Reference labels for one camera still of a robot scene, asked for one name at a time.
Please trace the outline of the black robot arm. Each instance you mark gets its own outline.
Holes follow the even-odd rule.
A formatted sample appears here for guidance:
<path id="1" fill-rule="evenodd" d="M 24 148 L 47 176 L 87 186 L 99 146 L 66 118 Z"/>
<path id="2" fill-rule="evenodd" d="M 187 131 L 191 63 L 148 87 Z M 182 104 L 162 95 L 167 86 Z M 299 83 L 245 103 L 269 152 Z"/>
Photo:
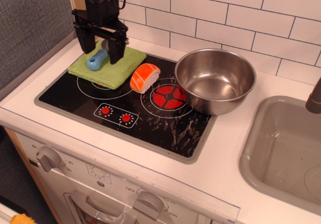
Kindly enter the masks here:
<path id="1" fill-rule="evenodd" d="M 124 56 L 128 42 L 128 27 L 119 19 L 119 11 L 125 7 L 126 1 L 119 6 L 119 0 L 85 0 L 86 9 L 74 9 L 74 28 L 84 53 L 91 53 L 95 47 L 95 37 L 107 40 L 110 61 L 115 64 Z"/>

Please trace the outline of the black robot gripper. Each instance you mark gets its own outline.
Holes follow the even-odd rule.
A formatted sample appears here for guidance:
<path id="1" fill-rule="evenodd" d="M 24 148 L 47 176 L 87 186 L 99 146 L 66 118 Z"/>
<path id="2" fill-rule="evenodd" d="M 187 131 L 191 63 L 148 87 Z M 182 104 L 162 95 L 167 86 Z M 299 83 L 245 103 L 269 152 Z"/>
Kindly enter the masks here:
<path id="1" fill-rule="evenodd" d="M 85 10 L 73 10 L 75 17 L 75 31 L 81 49 L 89 54 L 95 49 L 95 35 L 93 30 L 107 28 L 115 32 L 104 30 L 103 38 L 108 39 L 111 64 L 115 64 L 124 56 L 126 47 L 127 26 L 118 20 L 118 0 L 85 0 Z"/>

